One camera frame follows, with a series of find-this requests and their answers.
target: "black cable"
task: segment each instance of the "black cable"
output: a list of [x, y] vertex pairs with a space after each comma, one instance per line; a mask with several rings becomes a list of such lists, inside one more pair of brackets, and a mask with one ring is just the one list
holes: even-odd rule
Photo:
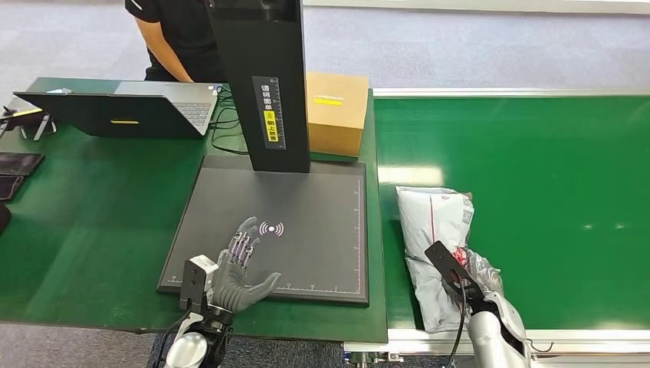
[[228, 137], [228, 136], [238, 136], [239, 134], [225, 134], [225, 135], [223, 135], [223, 136], [217, 136], [217, 137], [215, 138], [215, 132], [216, 132], [216, 131], [217, 131], [216, 129], [213, 129], [213, 130], [212, 130], [212, 138], [210, 139], [210, 143], [212, 144], [212, 147], [216, 148], [217, 150], [223, 151], [223, 152], [234, 153], [235, 155], [241, 155], [241, 156], [248, 155], [248, 152], [247, 152], [247, 151], [238, 151], [238, 150], [236, 150], [236, 149], [230, 149], [230, 148], [225, 148], [225, 147], [217, 146], [217, 145], [215, 144], [215, 142], [216, 142], [219, 138], [226, 138], [226, 137]]
[[456, 334], [456, 341], [454, 342], [454, 347], [451, 349], [451, 354], [449, 355], [449, 359], [447, 360], [447, 364], [444, 365], [445, 368], [449, 368], [451, 366], [451, 362], [454, 360], [454, 355], [456, 355], [456, 350], [458, 349], [458, 345], [461, 343], [461, 335], [463, 334], [463, 326], [465, 325], [465, 311], [467, 310], [467, 295], [465, 295], [465, 286], [463, 285], [463, 279], [456, 274], [456, 278], [458, 279], [458, 284], [461, 285], [461, 290], [463, 291], [463, 305], [461, 309], [461, 324], [458, 326], [458, 333]]
[[225, 349], [226, 346], [228, 345], [228, 342], [230, 342], [230, 333], [232, 331], [232, 328], [230, 327], [224, 327], [222, 331], [222, 338], [219, 341], [219, 345], [217, 345], [215, 351], [215, 362], [218, 362], [218, 366], [221, 366], [221, 362], [223, 361], [225, 357]]
[[553, 345], [555, 345], [555, 343], [554, 343], [553, 341], [551, 341], [551, 342], [550, 342], [550, 345], [549, 345], [549, 347], [548, 347], [548, 349], [546, 349], [546, 350], [540, 350], [540, 349], [537, 349], [537, 348], [533, 345], [533, 341], [532, 341], [531, 339], [526, 339], [526, 341], [530, 341], [530, 347], [531, 347], [533, 350], [537, 351], [538, 353], [548, 353], [548, 352], [550, 352], [551, 349], [553, 349]]
[[[224, 92], [226, 92], [226, 93], [228, 93], [230, 95], [224, 96], [223, 95]], [[226, 138], [228, 136], [237, 136], [238, 135], [238, 134], [226, 134], [226, 135], [223, 135], [223, 136], [215, 137], [215, 132], [217, 130], [230, 130], [230, 129], [234, 129], [237, 126], [239, 126], [239, 118], [232, 119], [232, 120], [220, 121], [221, 116], [225, 111], [231, 110], [231, 111], [234, 111], [234, 112], [237, 113], [237, 109], [235, 108], [235, 102], [232, 99], [232, 92], [230, 90], [228, 90], [226, 87], [223, 87], [222, 85], [217, 87], [217, 106], [221, 106], [222, 110], [219, 111], [219, 113], [217, 114], [217, 118], [215, 119], [215, 122], [210, 123], [208, 125], [208, 128], [212, 128], [212, 136], [210, 137], [210, 144], [212, 144], [212, 147], [214, 147], [215, 149], [223, 151], [223, 152], [234, 153], [235, 155], [241, 155], [241, 156], [248, 155], [247, 151], [240, 151], [240, 150], [237, 150], [237, 149], [230, 149], [230, 148], [226, 148], [226, 147], [222, 147], [222, 146], [217, 146], [217, 144], [215, 143], [220, 138]], [[224, 127], [218, 126], [219, 124], [224, 124], [224, 123], [236, 123], [236, 124], [233, 125], [233, 126], [224, 126]]]
[[165, 331], [165, 333], [163, 334], [162, 344], [160, 345], [160, 351], [158, 352], [158, 360], [156, 361], [156, 368], [160, 368], [160, 362], [163, 361], [163, 350], [165, 349], [165, 345], [167, 344], [167, 338], [169, 337], [169, 334], [172, 332], [174, 328], [180, 326], [180, 324], [182, 324], [182, 322], [185, 319], [187, 319], [187, 317], [189, 316], [189, 311], [190, 309], [188, 308], [185, 311], [185, 313], [182, 315], [182, 317], [180, 317], [176, 322], [174, 322], [171, 326], [169, 326]]

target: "black vertical post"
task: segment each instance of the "black vertical post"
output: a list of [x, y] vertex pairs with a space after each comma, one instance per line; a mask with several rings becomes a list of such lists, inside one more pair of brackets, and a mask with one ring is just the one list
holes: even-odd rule
[[253, 169], [310, 169], [300, 0], [205, 0]]

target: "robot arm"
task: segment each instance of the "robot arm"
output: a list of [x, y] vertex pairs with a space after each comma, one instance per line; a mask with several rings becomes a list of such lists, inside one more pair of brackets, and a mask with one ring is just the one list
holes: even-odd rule
[[280, 274], [245, 285], [245, 274], [259, 243], [257, 219], [244, 221], [228, 249], [213, 262], [204, 255], [185, 261], [180, 307], [189, 312], [169, 349], [165, 368], [216, 368], [225, 355], [235, 313], [267, 297]]
[[441, 242], [425, 255], [440, 272], [449, 295], [457, 301], [466, 296], [471, 307], [468, 333], [477, 367], [530, 368], [526, 330], [512, 304], [497, 292], [484, 293]]

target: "gray robotic fingers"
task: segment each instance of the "gray robotic fingers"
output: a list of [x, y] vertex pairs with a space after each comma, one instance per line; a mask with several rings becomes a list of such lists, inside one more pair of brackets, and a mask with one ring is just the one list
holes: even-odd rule
[[244, 280], [248, 262], [259, 242], [258, 220], [255, 217], [247, 218], [232, 236], [228, 248], [219, 254], [217, 270], [212, 279], [212, 304], [237, 313], [273, 291], [280, 279], [277, 272], [255, 286], [246, 286]]

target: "cardboard box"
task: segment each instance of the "cardboard box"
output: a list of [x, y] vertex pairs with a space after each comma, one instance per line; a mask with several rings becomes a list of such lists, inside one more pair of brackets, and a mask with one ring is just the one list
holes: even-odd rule
[[368, 77], [307, 72], [311, 152], [359, 156], [368, 103]]

